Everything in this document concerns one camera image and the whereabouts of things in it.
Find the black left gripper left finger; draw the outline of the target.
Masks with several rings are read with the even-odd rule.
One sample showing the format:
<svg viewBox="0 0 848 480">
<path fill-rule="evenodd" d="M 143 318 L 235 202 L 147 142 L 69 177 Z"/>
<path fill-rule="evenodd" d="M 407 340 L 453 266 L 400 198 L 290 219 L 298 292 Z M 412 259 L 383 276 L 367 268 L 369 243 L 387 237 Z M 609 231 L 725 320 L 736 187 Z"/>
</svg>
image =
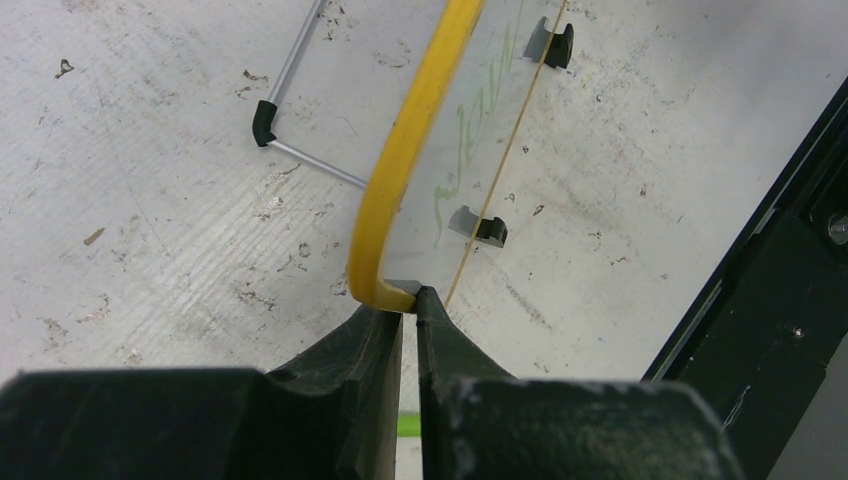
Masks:
<svg viewBox="0 0 848 480">
<path fill-rule="evenodd" d="M 267 373 L 284 478 L 394 478 L 402 340 L 401 314 L 362 305 Z"/>
</svg>

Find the yellow framed whiteboard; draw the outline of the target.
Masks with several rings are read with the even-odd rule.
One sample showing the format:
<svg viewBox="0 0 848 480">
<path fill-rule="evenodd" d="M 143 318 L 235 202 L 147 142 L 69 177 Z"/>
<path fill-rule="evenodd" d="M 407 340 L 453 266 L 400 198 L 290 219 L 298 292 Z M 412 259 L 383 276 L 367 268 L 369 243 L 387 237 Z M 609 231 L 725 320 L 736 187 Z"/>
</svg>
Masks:
<svg viewBox="0 0 848 480">
<path fill-rule="evenodd" d="M 562 1 L 449 1 L 364 189 L 347 263 L 358 302 L 411 313 L 418 290 L 449 299 L 474 247 L 450 230 L 481 218 L 544 68 L 523 58 L 537 22 L 562 33 Z"/>
</svg>

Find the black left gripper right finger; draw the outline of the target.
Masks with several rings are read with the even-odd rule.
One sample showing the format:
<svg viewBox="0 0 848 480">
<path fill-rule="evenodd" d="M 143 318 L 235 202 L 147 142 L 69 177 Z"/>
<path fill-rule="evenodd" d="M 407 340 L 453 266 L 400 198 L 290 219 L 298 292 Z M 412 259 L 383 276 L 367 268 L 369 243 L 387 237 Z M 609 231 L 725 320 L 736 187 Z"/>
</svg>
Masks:
<svg viewBox="0 0 848 480">
<path fill-rule="evenodd" d="M 423 475 L 473 478 L 485 431 L 477 387 L 514 376 L 455 325 L 435 288 L 418 291 L 415 313 Z"/>
</svg>

